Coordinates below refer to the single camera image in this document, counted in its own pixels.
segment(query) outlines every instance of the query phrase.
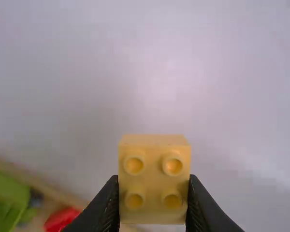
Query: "red toy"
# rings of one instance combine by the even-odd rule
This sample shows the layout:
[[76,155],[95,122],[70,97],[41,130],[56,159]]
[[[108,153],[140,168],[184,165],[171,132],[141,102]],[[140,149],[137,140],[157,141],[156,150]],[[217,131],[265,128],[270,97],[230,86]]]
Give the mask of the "red toy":
[[44,229],[46,232],[60,232],[69,225],[81,212],[74,208],[66,208],[52,214],[46,223]]

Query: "toy brick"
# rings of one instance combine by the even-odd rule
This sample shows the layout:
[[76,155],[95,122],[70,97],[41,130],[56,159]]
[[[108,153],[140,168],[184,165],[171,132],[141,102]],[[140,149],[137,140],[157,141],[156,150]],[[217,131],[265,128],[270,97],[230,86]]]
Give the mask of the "toy brick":
[[190,160],[182,135],[124,135],[118,146],[120,221],[184,224]]

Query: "lego brick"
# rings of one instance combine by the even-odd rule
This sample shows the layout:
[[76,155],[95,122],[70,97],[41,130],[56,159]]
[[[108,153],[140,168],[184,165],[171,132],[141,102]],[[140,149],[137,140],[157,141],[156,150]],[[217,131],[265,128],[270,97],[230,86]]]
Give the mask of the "lego brick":
[[124,135],[118,146],[121,223],[184,224],[190,160],[182,135]]

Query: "blurry toy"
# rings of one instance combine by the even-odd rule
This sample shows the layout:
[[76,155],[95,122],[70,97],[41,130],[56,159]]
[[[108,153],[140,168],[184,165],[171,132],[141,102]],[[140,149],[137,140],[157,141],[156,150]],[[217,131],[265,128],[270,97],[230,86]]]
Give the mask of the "blurry toy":
[[63,209],[54,213],[44,224],[46,232],[60,232],[69,225],[78,215],[80,211],[72,207]]
[[42,194],[0,172],[0,232],[26,225],[42,202]]

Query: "green toy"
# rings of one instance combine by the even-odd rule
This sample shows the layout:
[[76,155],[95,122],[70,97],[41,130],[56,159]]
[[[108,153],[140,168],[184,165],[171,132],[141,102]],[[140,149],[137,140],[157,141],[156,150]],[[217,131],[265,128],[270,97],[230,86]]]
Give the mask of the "green toy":
[[11,232],[17,224],[28,223],[41,202],[41,194],[0,173],[0,232]]

